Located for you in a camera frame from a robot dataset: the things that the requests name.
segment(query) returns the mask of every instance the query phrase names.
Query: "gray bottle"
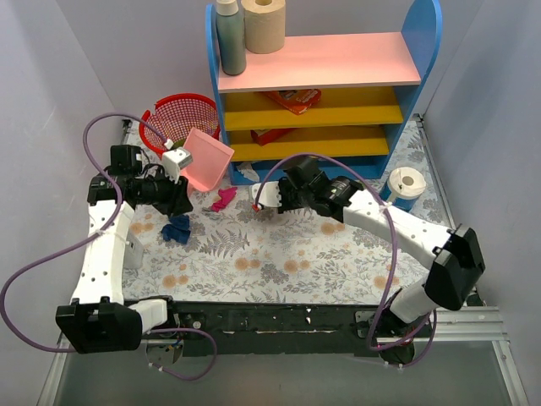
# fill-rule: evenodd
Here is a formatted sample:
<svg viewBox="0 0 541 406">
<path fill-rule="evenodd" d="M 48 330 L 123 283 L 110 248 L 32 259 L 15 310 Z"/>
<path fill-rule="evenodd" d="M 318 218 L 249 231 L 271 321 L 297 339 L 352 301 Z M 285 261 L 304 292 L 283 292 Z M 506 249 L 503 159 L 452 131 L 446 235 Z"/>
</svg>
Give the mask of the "gray bottle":
<svg viewBox="0 0 541 406">
<path fill-rule="evenodd" d="M 224 73 L 241 74 L 246 69 L 244 17 L 237 0 L 216 0 L 216 31 Z"/>
</svg>

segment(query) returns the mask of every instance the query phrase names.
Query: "table surface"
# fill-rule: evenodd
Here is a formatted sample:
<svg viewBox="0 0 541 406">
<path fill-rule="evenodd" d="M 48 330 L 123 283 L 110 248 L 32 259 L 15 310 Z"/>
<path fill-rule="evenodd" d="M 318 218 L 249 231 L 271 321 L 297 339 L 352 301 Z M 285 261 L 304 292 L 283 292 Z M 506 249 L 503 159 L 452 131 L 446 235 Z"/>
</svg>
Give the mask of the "table surface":
<svg viewBox="0 0 541 406">
<path fill-rule="evenodd" d="M 128 132 L 127 142 L 145 148 L 137 128 Z M 381 189 L 389 172 L 403 166 L 419 170 L 427 182 L 412 214 L 449 225 L 415 122 L 407 124 L 384 180 L 371 184 Z M 221 188 L 230 186 L 224 178 Z M 384 240 L 309 209 L 256 213 L 247 186 L 239 187 L 219 213 L 208 210 L 218 199 L 217 191 L 195 192 L 190 199 L 194 211 L 189 213 L 192 234 L 186 245 L 162 239 L 166 216 L 152 206 L 137 208 L 131 230 L 144 245 L 145 256 L 140 269 L 123 272 L 125 299 L 166 294 L 193 301 L 379 303 L 391 263 L 391 245 Z M 400 252 L 393 291 L 427 272 Z"/>
</svg>

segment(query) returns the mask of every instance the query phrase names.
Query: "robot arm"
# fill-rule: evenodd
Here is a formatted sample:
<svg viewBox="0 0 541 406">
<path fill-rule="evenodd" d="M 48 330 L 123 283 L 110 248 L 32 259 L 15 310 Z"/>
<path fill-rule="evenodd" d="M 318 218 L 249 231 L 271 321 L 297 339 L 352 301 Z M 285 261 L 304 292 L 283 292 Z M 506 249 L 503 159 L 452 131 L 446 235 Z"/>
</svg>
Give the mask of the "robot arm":
<svg viewBox="0 0 541 406">
<path fill-rule="evenodd" d="M 262 206 L 279 212 L 311 207 L 321 216 L 333 217 L 391 241 L 383 210 L 374 197 L 356 181 L 345 177 L 329 180 L 317 160 L 302 157 L 284 169 L 287 177 L 269 182 L 261 191 Z M 250 190 L 255 195 L 260 184 Z M 405 327 L 437 307 L 461 309 L 484 271 L 477 236 L 471 228 L 456 230 L 426 222 L 394 206 L 387 207 L 393 219 L 399 247 L 429 270 L 429 275 L 403 288 L 382 319 Z"/>
<path fill-rule="evenodd" d="M 123 268 L 139 268 L 143 245 L 129 230 L 137 205 L 153 205 L 160 213 L 178 216 L 192 211 L 188 181 L 180 169 L 191 163 L 191 156 L 179 148 L 163 154 L 156 174 L 143 168 L 137 146 L 111 148 L 107 171 L 120 186 L 123 203 L 115 221 L 100 238 L 86 246 L 85 260 L 70 305 L 57 308 L 56 321 L 80 353 L 136 349 L 141 335 L 167 322 L 167 301 L 142 300 L 124 306 Z M 116 192 L 101 175 L 89 187 L 89 235 L 99 233 L 117 207 Z"/>
</svg>

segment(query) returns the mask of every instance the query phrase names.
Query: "pink shelf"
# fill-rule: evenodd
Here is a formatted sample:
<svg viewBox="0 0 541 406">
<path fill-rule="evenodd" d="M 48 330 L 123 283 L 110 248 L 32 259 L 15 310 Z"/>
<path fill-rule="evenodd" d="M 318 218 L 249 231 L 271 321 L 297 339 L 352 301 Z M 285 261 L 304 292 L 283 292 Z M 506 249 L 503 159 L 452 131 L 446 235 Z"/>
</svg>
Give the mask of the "pink shelf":
<svg viewBox="0 0 541 406">
<path fill-rule="evenodd" d="M 238 76 L 220 70 L 220 93 L 421 83 L 400 32 L 289 36 L 280 51 L 246 59 Z"/>
</svg>

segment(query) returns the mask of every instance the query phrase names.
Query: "red snack bag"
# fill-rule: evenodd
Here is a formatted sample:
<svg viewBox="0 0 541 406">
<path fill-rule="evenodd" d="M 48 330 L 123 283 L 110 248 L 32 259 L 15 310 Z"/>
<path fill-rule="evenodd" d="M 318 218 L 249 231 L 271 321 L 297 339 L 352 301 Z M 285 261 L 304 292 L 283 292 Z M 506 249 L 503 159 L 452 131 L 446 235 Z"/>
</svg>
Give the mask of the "red snack bag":
<svg viewBox="0 0 541 406">
<path fill-rule="evenodd" d="M 254 142 L 259 145 L 265 145 L 293 130 L 294 129 L 253 129 L 250 133 Z"/>
<path fill-rule="evenodd" d="M 321 98 L 321 91 L 319 89 L 264 91 L 263 94 L 297 115 L 306 112 Z"/>
</svg>

